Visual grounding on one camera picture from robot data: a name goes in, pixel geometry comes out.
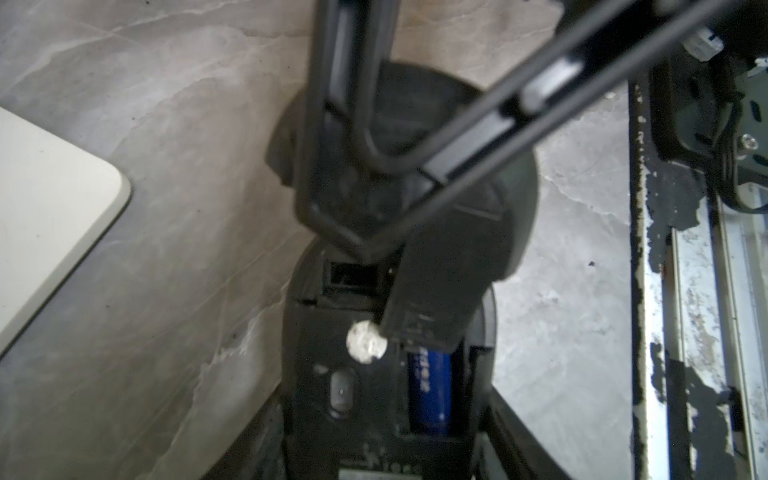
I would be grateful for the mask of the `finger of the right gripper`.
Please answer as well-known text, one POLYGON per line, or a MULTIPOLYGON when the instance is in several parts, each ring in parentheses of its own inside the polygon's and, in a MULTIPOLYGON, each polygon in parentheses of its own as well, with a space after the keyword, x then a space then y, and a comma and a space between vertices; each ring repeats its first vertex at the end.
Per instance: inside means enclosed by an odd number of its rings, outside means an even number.
MULTIPOLYGON (((394 177, 379 174, 355 154, 353 101, 371 2, 317 5, 308 82, 297 101, 292 180, 298 219, 363 264, 414 254, 434 213, 389 252, 356 252, 353 243, 435 185, 420 170, 394 177)), ((370 130, 380 149, 395 154, 444 125, 444 77, 424 66, 394 61, 391 53, 392 48, 376 90, 370 130)))
POLYGON ((394 177, 420 170, 435 185, 372 234, 355 240, 354 251, 391 251, 431 214, 609 87, 649 66, 695 29, 737 8, 735 1, 590 1, 543 47, 447 124, 389 154, 376 145, 370 128, 399 4, 371 2, 353 101, 355 154, 379 174, 394 177))

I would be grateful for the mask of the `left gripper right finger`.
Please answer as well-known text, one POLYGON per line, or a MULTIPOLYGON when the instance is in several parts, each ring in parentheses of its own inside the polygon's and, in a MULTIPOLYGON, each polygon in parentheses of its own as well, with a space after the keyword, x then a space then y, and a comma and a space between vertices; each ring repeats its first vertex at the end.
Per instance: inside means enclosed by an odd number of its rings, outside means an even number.
POLYGON ((480 479, 570 478, 495 387, 489 394, 481 433, 480 479))

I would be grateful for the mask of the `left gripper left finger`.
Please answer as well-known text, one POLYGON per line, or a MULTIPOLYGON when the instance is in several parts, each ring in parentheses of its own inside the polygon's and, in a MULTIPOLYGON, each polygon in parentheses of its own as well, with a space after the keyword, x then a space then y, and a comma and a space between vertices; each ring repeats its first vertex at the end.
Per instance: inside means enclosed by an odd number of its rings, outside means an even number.
POLYGON ((285 480, 284 423, 275 390, 202 480, 285 480))

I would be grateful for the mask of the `black mouse battery cover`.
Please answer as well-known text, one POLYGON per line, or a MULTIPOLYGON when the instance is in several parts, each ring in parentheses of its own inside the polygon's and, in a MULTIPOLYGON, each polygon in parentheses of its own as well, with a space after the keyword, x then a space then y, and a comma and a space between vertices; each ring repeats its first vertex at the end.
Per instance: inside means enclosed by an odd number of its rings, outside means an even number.
POLYGON ((491 285, 525 253, 538 200, 533 153, 468 180, 429 164, 381 172, 353 139, 362 133, 397 159, 479 96, 415 64, 385 61, 368 84, 350 67, 311 67, 266 154, 316 236, 289 287, 290 338, 369 321, 411 351, 450 353, 465 340, 491 285))

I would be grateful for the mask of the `black wireless mouse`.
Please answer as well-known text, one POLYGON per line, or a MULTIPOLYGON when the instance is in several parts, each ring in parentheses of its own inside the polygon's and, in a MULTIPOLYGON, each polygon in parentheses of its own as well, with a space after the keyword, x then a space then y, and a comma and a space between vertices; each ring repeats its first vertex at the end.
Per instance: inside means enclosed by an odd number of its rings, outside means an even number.
POLYGON ((383 299, 378 268, 336 259, 322 241, 302 253, 283 317, 283 451, 291 479, 474 479, 481 423, 495 357, 492 292, 477 306, 453 352, 444 435, 423 423, 416 361, 389 342, 363 364, 347 347, 349 330, 370 320, 383 299))

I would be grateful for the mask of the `silver laptop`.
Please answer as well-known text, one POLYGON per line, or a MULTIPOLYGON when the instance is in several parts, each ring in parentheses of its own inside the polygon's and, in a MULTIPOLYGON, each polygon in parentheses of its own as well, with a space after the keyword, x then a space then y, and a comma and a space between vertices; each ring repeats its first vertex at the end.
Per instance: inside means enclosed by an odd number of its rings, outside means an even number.
POLYGON ((131 196, 110 163, 1 112, 1 349, 7 351, 131 196))

